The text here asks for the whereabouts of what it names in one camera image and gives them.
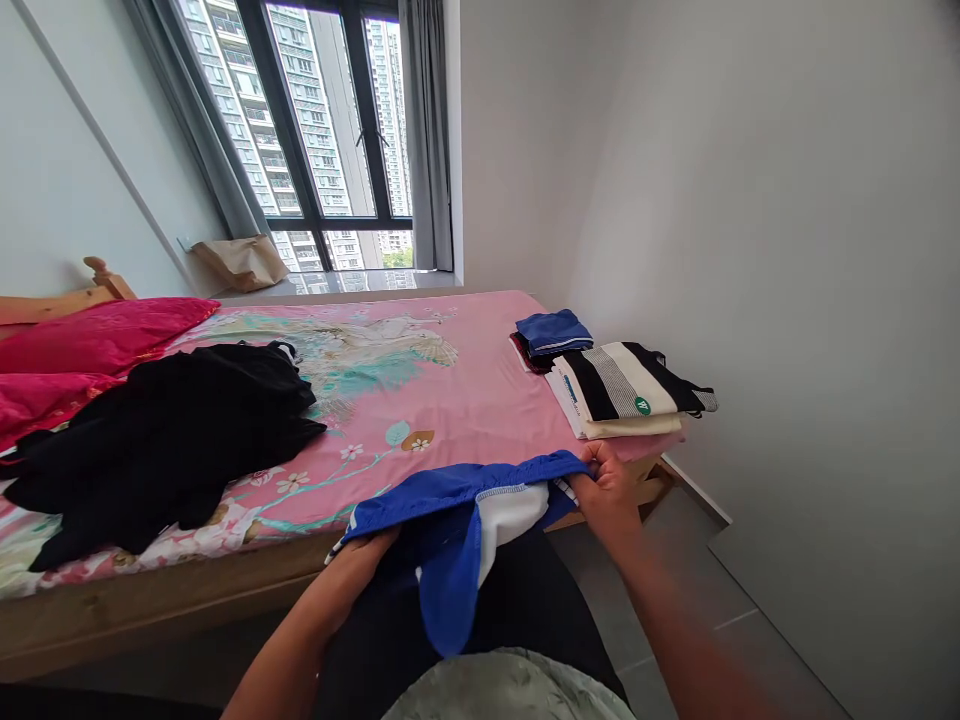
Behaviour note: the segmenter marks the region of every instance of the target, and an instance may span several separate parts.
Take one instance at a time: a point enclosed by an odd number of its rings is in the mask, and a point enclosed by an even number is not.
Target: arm
[[[596,482],[586,475],[571,478],[580,509],[620,571],[677,715],[681,720],[779,717],[709,631],[683,612],[683,598],[644,542],[633,480],[616,453],[595,441],[581,459],[599,467]]]
[[[340,551],[254,658],[221,720],[309,717],[324,648],[397,534],[354,540]]]

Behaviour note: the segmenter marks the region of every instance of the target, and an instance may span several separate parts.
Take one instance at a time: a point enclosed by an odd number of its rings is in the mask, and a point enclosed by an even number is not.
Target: curtain
[[[453,270],[442,0],[400,0],[413,264]]]
[[[173,113],[231,239],[269,235],[266,218],[217,111],[175,0],[125,0]]]

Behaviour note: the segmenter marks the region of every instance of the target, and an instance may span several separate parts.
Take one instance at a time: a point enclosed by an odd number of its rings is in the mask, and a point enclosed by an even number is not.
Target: paper bag
[[[276,285],[287,276],[287,266],[266,235],[243,240],[206,240],[194,245],[193,251],[240,292]]]

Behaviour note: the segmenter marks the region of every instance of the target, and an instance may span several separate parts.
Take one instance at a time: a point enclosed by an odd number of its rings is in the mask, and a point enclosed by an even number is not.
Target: blue and white garment
[[[531,357],[593,347],[593,338],[572,310],[535,313],[517,321],[517,332],[529,343]]]
[[[462,463],[423,470],[357,505],[325,564],[350,540],[402,523],[378,575],[419,583],[427,637],[443,657],[457,655],[470,637],[477,592],[497,547],[574,510],[577,499],[565,478],[589,472],[567,450],[519,465]]]

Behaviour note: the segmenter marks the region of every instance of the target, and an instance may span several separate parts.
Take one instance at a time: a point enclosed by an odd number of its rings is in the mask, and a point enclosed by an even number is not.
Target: red pillow
[[[199,298],[116,300],[34,325],[0,342],[0,373],[119,375],[163,354],[220,303]]]
[[[0,450],[34,430],[66,422],[97,395],[122,382],[92,373],[0,375]]]

